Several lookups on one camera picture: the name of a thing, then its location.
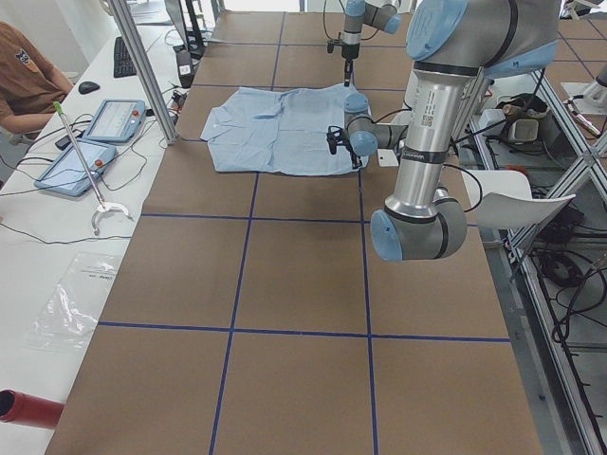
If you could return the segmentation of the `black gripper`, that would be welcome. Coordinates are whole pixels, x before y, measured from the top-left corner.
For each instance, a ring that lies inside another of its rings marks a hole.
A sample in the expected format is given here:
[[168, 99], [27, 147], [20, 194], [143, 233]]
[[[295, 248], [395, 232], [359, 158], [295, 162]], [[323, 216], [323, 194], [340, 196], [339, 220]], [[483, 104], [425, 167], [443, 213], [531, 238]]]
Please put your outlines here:
[[350, 158], [352, 161], [352, 169], [357, 170], [362, 167], [361, 158], [354, 152], [354, 149], [350, 143], [350, 140], [347, 136], [342, 139], [342, 146], [348, 151], [350, 154]]
[[342, 43], [341, 56], [344, 61], [344, 78], [343, 84], [345, 87], [349, 87], [352, 81], [354, 60], [359, 57], [359, 44], [347, 44]]

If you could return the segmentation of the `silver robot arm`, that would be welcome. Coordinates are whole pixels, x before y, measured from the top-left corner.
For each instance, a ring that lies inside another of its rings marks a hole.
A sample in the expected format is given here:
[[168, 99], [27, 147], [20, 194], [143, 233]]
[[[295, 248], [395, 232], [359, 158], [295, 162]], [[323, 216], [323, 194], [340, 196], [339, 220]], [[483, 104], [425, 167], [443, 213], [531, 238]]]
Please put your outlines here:
[[364, 95], [346, 98], [348, 151], [400, 154], [394, 192], [371, 217], [380, 258], [446, 258], [464, 243], [464, 210], [439, 185], [464, 88], [478, 75], [499, 79], [547, 67], [556, 55], [560, 13], [558, 1], [425, 1], [406, 38], [416, 78], [408, 124], [375, 123]]
[[350, 0], [345, 4], [344, 23], [339, 37], [340, 55], [344, 59], [343, 84], [351, 84], [354, 61], [359, 57], [364, 26], [387, 34], [396, 34], [401, 27], [404, 13], [399, 11], [400, 1], [381, 1], [379, 5], [364, 0]]

